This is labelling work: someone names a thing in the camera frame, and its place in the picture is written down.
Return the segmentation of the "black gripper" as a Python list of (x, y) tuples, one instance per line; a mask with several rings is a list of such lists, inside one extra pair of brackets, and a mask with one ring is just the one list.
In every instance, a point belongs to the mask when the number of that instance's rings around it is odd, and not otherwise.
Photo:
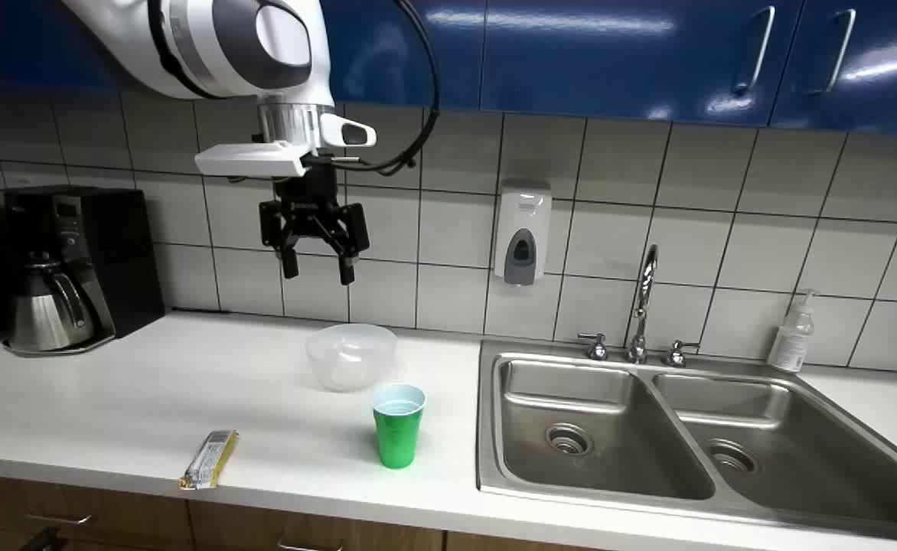
[(277, 177), (274, 200), (260, 204), (260, 241), (282, 257), (285, 277), (297, 277), (297, 241), (323, 238), (339, 255), (339, 283), (355, 282), (355, 257), (371, 245), (365, 209), (338, 202), (338, 170), (313, 165), (300, 177)]

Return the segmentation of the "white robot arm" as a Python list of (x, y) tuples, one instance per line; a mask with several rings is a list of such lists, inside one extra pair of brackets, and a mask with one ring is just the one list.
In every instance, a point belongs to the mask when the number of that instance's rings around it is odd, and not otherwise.
[(297, 241), (333, 247), (339, 282), (371, 245), (363, 204), (338, 202), (338, 156), (378, 143), (378, 128), (346, 120), (331, 95), (331, 43), (320, 0), (62, 0), (146, 88), (169, 98), (256, 98), (264, 134), (213, 143), (202, 173), (271, 177), (260, 238), (293, 277)]

